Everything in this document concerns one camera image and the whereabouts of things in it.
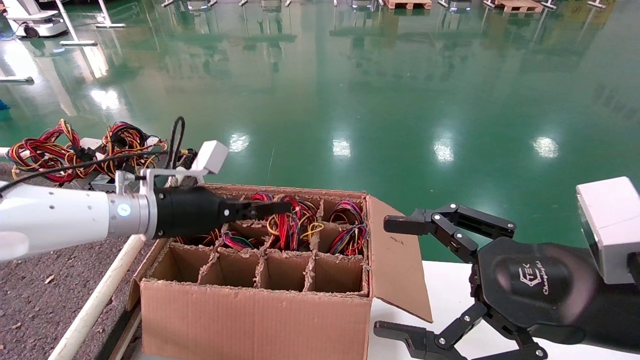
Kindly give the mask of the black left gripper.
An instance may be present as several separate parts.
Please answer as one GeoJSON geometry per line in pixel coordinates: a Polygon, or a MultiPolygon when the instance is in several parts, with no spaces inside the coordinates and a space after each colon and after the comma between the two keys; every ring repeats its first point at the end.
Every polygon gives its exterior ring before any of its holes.
{"type": "Polygon", "coordinates": [[[154,199],[153,239],[204,235],[223,224],[264,221],[293,211],[289,202],[231,201],[205,187],[163,187],[155,192],[154,199]]]}

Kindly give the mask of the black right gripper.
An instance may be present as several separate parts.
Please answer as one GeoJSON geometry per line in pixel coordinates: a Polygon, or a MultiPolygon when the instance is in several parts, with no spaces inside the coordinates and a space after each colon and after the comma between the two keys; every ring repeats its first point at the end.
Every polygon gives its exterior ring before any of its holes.
{"type": "Polygon", "coordinates": [[[378,320],[374,334],[402,342],[418,360],[466,360],[457,343],[484,318],[518,349],[480,360],[546,360],[548,353],[532,337],[557,344],[586,340],[582,322],[600,284],[585,248],[555,243],[528,244],[512,240],[517,226],[507,219],[450,203],[439,209],[416,209],[409,216],[387,215],[391,234],[432,235],[464,264],[476,264],[476,301],[441,333],[420,326],[378,320]],[[491,243],[479,248],[469,231],[491,243]]]}

